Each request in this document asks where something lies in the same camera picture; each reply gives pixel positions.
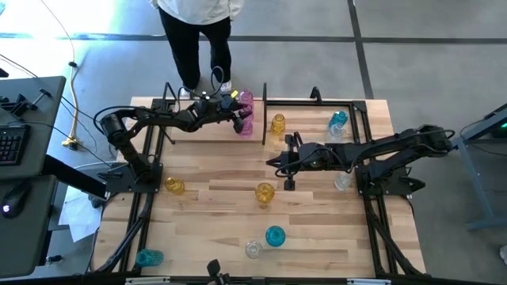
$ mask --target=wooden table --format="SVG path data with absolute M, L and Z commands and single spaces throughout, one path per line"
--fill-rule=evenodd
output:
M 150 106 L 152 99 L 134 97 L 132 105 Z M 366 102 L 373 138 L 392 135 L 387 102 Z M 323 143 L 326 124 L 337 109 L 269 106 L 268 126 L 275 114 L 283 113 L 287 133 L 299 131 L 304 143 Z M 360 117 L 358 124 L 363 142 Z M 349 123 L 347 127 L 345 141 L 352 142 Z M 132 140 L 138 151 L 143 148 L 145 131 Z M 298 173 L 296 190 L 284 191 L 283 179 L 276 178 L 275 169 L 265 164 L 282 150 L 286 150 L 283 137 L 270 132 L 265 146 L 256 140 L 190 139 L 174 146 L 164 143 L 162 184 L 167 177 L 179 177 L 185 182 L 186 192 L 175 196 L 161 185 L 155 196 L 147 248 L 163 251 L 165 260 L 156 268 L 144 268 L 143 274 L 207 276 L 206 265 L 216 258 L 222 272 L 231 276 L 374 277 L 364 204 L 356 193 L 355 181 L 347 191 L 339 192 L 334 186 L 336 172 Z M 277 187 L 267 209 L 260 208 L 254 196 L 261 182 Z M 132 194 L 120 194 L 105 209 L 95 247 L 96 266 L 106 261 L 124 237 L 131 203 Z M 415 268 L 424 272 L 409 204 L 400 197 L 387 196 L 386 206 L 392 237 Z M 265 241 L 265 231 L 270 226 L 281 226 L 287 234 L 279 248 Z M 249 241 L 262 243 L 263 252 L 256 260 L 245 254 Z M 382 262 L 387 270 L 381 241 L 379 237 Z M 137 243 L 135 239 L 129 268 L 135 259 Z

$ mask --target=gray floor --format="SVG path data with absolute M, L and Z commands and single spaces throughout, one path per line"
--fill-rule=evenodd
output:
M 22 13 L 10 1 L 0 16 L 0 32 L 60 35 L 43 6 Z M 158 15 L 144 1 L 108 2 L 73 0 L 59 4 L 47 0 L 70 32 L 162 34 Z M 363 36 L 402 37 L 505 37 L 507 2 L 502 0 L 356 0 Z M 71 9 L 96 11 L 94 21 L 64 13 Z M 23 17 L 32 19 L 28 24 Z M 346 0 L 247 1 L 233 23 L 236 36 L 352 36 Z M 166 42 L 75 41 L 80 65 L 75 81 L 82 111 L 95 113 L 109 105 L 127 104 L 132 96 L 159 96 L 165 81 L 179 86 Z M 326 98 L 364 98 L 355 44 L 232 42 L 234 85 L 261 94 L 306 97 L 318 86 Z M 504 104 L 507 81 L 506 45 L 365 44 L 366 60 L 375 99 L 387 99 L 396 131 L 421 124 L 439 124 L 455 130 Z M 64 40 L 0 40 L 0 52 L 39 76 L 65 74 L 70 45 Z M 209 87 L 209 46 L 201 43 L 201 88 Z M 14 77 L 21 72 L 6 67 Z M 65 96 L 71 98 L 67 88 Z M 70 115 L 61 108 L 56 126 L 67 131 Z M 97 154 L 111 159 L 105 139 L 92 124 L 83 123 L 99 142 Z M 93 149 L 84 130 L 79 138 Z M 83 151 L 60 146 L 55 134 L 49 153 L 70 165 L 96 160 Z M 507 244 L 507 228 L 468 231 L 467 222 L 481 217 L 470 179 L 459 154 L 414 163 L 413 176 L 427 183 L 414 195 L 415 218 L 428 273 L 444 278 L 507 283 L 507 267 L 498 257 Z M 91 240 L 71 243 L 67 231 L 56 234 L 51 253 L 66 260 L 38 268 L 34 276 L 82 272 Z

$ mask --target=white shirt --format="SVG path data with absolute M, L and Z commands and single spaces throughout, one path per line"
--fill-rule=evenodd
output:
M 192 25 L 210 25 L 227 17 L 234 20 L 245 0 L 148 0 L 172 17 Z

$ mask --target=keyboard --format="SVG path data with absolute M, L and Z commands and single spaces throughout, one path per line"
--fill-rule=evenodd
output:
M 30 136 L 30 126 L 0 125 L 0 166 L 19 165 Z

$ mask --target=black pants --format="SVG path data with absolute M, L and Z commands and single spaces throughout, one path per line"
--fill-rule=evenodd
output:
M 231 80 L 231 51 L 227 39 L 231 35 L 231 19 L 228 17 L 210 25 L 191 25 L 171 17 L 158 9 L 162 26 L 173 50 L 174 62 L 183 85 L 195 89 L 200 80 L 199 71 L 199 32 L 202 32 L 212 46 L 213 67 L 222 67 L 223 82 Z M 221 82 L 222 73 L 217 69 L 216 80 Z

